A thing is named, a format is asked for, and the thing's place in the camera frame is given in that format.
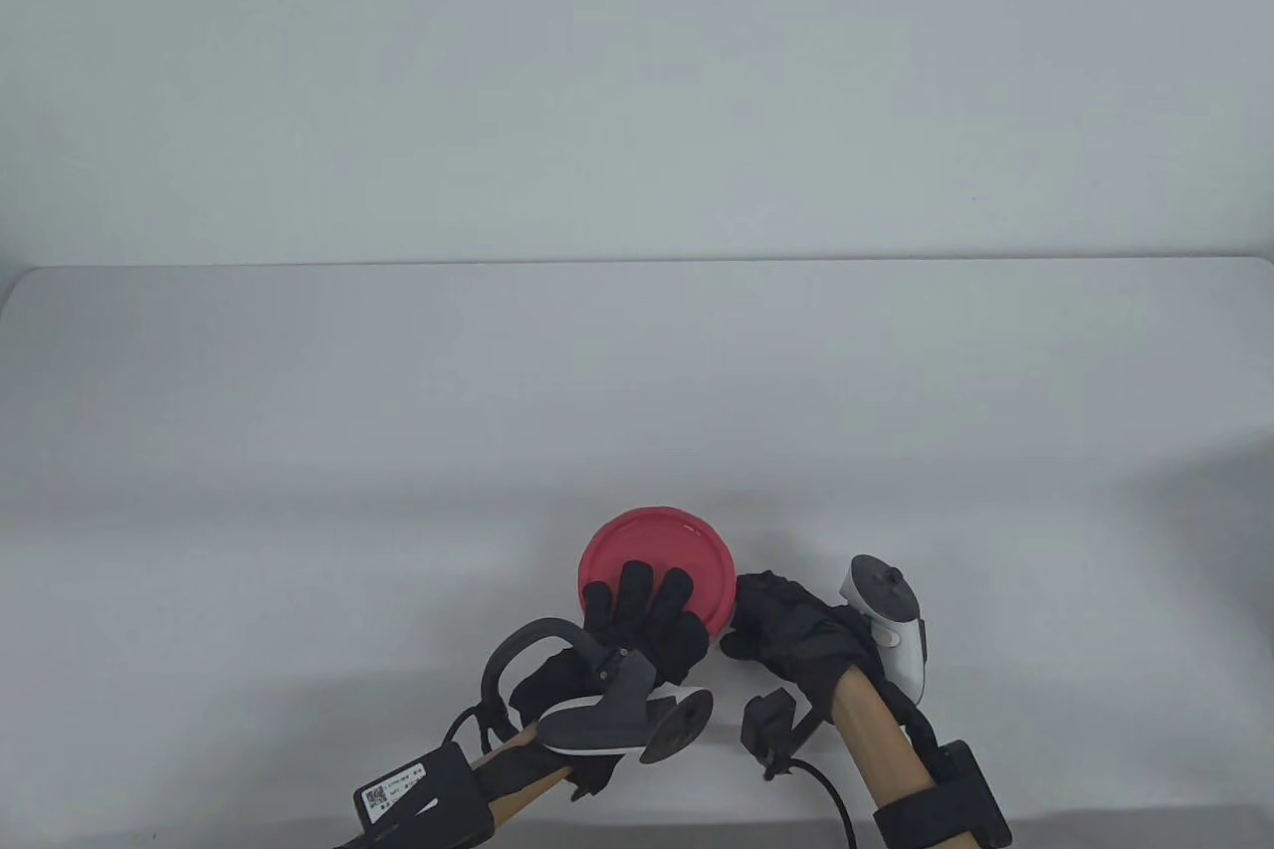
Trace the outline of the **person's right hand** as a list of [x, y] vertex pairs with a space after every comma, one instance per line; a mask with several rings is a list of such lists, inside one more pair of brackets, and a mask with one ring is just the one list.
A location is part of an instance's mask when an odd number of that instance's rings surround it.
[[831, 606], [772, 571], [736, 577], [736, 611], [719, 641], [733, 662], [759, 663], [796, 685], [809, 702], [826, 702], [848, 671], [874, 685], [884, 677], [868, 617]]

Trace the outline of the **person's left hand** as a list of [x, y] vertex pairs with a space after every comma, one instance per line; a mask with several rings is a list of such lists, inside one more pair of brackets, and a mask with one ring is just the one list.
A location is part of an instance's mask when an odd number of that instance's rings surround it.
[[[683, 685], [710, 649], [705, 622], [688, 608], [693, 594], [696, 581], [682, 567], [668, 570], [655, 583], [651, 565], [628, 561], [615, 588], [604, 581], [583, 588], [582, 628], [612, 651], [640, 653], [654, 665], [657, 686]], [[555, 704], [599, 693], [604, 687], [595, 668], [568, 648], [515, 686], [510, 708], [527, 727]]]

